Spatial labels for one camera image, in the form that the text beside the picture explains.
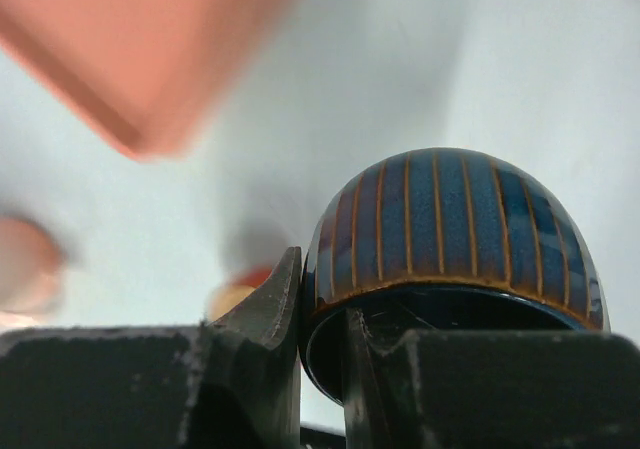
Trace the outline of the large peach mug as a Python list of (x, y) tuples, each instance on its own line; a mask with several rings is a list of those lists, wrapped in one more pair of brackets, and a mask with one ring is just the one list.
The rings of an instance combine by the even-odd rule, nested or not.
[(39, 226), (1, 219), (1, 324), (24, 327), (40, 323), (61, 296), (66, 258)]

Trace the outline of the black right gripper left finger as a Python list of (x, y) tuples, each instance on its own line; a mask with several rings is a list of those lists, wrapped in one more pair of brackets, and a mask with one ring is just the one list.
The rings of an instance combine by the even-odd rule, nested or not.
[(296, 448), (301, 252), (215, 322), (1, 338), (5, 448)]

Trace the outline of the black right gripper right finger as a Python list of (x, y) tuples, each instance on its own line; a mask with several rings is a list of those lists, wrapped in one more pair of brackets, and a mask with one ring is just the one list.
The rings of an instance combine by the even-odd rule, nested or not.
[(635, 448), (639, 350), (591, 331), (404, 329), (349, 310), (350, 448)]

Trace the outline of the small orange mug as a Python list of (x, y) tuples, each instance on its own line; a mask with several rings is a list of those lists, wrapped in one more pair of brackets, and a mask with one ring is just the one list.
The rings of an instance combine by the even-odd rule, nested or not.
[(273, 268), (273, 265), (253, 267), (215, 288), (206, 305), (206, 319), (216, 321), (232, 310), (269, 278)]

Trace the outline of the dark blue mug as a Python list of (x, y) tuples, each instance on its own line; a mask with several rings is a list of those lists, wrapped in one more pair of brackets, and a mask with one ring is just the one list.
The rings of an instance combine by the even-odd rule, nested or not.
[(380, 161), (334, 196), (316, 226), (302, 275), (304, 369), (341, 402), (346, 308), (396, 305), (425, 320), (469, 298), (538, 313), (548, 326), (610, 327), (578, 226), (533, 176), (458, 148)]

